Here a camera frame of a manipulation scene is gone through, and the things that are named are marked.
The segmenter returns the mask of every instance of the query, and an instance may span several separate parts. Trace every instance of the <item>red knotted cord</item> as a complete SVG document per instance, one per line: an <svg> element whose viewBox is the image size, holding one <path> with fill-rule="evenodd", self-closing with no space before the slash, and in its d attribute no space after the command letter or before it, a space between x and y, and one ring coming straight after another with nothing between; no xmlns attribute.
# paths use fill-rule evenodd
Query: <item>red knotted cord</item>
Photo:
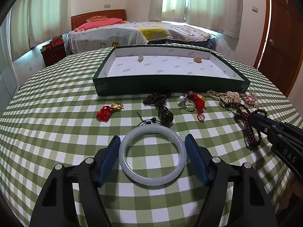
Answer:
<svg viewBox="0 0 303 227"><path fill-rule="evenodd" d="M110 106L104 106L100 112L97 113L96 119L101 120L101 121L108 121L112 113L115 111L114 108Z"/></svg>
<svg viewBox="0 0 303 227"><path fill-rule="evenodd" d="M192 94L192 95L188 95L188 98L190 100L192 100L195 103L195 105L196 105L197 119L200 122L204 122L205 116L204 116L204 114L202 112L203 112L203 109L206 109L206 107L205 107L205 101L202 100L200 97L198 97L197 94L195 94L195 93Z"/></svg>

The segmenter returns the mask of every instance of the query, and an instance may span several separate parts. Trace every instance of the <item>wall outlet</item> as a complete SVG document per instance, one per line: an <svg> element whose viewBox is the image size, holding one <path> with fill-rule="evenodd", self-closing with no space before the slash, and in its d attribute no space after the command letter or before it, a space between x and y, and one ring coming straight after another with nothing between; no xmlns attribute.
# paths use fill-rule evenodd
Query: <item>wall outlet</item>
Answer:
<svg viewBox="0 0 303 227"><path fill-rule="evenodd" d="M252 6L252 10L254 11L254 12L258 12L258 8L257 7L254 7L254 6Z"/></svg>

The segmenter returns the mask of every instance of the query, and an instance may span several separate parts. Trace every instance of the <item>tablecloth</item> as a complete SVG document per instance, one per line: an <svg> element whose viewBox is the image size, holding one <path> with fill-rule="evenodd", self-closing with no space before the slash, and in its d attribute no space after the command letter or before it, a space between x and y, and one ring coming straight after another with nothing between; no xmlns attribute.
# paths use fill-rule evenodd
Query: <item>tablecloth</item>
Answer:
<svg viewBox="0 0 303 227"><path fill-rule="evenodd" d="M0 119L0 189L25 226L29 225L34 204L54 165L78 165L106 147L114 135L123 139L140 122L137 112L144 118L157 117L154 107L142 103L147 95L97 96L92 77L110 50L69 56L37 72L15 94ZM248 91L256 93L269 118L302 128L295 108L266 77L250 66L227 60L251 81ZM167 107L174 114L171 129L182 139L191 133L200 146L226 163L251 163L275 204L284 190L289 169L270 151L265 135L258 150L252 152L243 138L243 123L233 118L234 111L225 110L218 101L206 97L205 121L200 123L195 113L178 107L179 95L174 93L167 100ZM106 123L97 121L96 112L113 102L123 102L124 109L115 112ZM154 134L134 141L127 157L131 168L147 177L170 173L178 161L176 148L165 137ZM73 184L73 188L80 223L85 226L78 185ZM207 188L197 180L188 159L175 181L159 187L133 183L117 161L99 193L113 226L191 226ZM227 222L231 196L232 183L221 225Z"/></svg>

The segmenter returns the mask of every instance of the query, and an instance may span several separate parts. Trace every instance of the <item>wooden headboard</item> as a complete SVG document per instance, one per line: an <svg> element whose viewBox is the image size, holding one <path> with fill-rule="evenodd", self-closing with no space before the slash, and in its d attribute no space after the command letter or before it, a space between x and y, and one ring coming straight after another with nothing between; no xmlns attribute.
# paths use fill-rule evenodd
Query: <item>wooden headboard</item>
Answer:
<svg viewBox="0 0 303 227"><path fill-rule="evenodd" d="M108 18L118 18L126 20L126 12L124 9L103 10L97 12L83 13L71 17L72 30L86 23L86 20L93 16L106 16Z"/></svg>

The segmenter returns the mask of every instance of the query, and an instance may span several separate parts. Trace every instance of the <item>metal screw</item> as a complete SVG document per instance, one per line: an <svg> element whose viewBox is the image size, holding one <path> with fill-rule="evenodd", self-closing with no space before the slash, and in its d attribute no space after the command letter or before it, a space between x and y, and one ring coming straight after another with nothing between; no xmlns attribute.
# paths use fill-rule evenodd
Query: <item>metal screw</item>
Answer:
<svg viewBox="0 0 303 227"><path fill-rule="evenodd" d="M91 164L91 163L93 163L93 161L94 161L94 159L93 159L92 157L89 157L89 158L87 158L87 159L85 160L85 163L86 163L86 164Z"/></svg>
<svg viewBox="0 0 303 227"><path fill-rule="evenodd" d="M219 157L213 157L212 161L215 163L220 163L221 159Z"/></svg>
<svg viewBox="0 0 303 227"><path fill-rule="evenodd" d="M62 164L57 164L57 165L55 165L55 169L56 170L60 170L62 168Z"/></svg>
<svg viewBox="0 0 303 227"><path fill-rule="evenodd" d="M247 169L251 168L251 164L248 163L248 162L245 162L245 163L244 163L244 166L245 166Z"/></svg>

